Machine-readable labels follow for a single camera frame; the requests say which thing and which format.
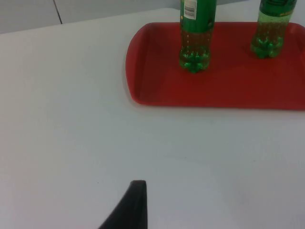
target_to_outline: table surface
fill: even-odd
[[[250,8],[216,19],[256,20]],[[134,179],[150,229],[305,227],[303,112],[131,100],[130,40],[178,20],[161,9],[0,36],[0,228],[97,228]]]

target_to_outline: plastic tray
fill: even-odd
[[[126,76],[133,100],[158,106],[305,110],[305,28],[290,23],[281,54],[250,52],[254,22],[215,24],[211,63],[193,74],[179,66],[179,23],[150,23],[132,39]]]

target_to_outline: white label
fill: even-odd
[[[184,0],[184,16],[196,20],[197,0]]]

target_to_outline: green liquid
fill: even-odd
[[[291,14],[283,17],[273,17],[260,11],[257,30],[251,43],[251,50],[259,58],[273,58],[281,52],[285,30],[290,18]]]
[[[210,63],[212,29],[203,33],[181,31],[180,66],[192,73],[207,69]]]

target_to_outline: green bottle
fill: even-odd
[[[296,0],[261,0],[251,50],[259,58],[276,57],[284,44],[285,30]]]
[[[210,43],[214,27],[216,0],[181,0],[180,65],[192,73],[210,63]]]

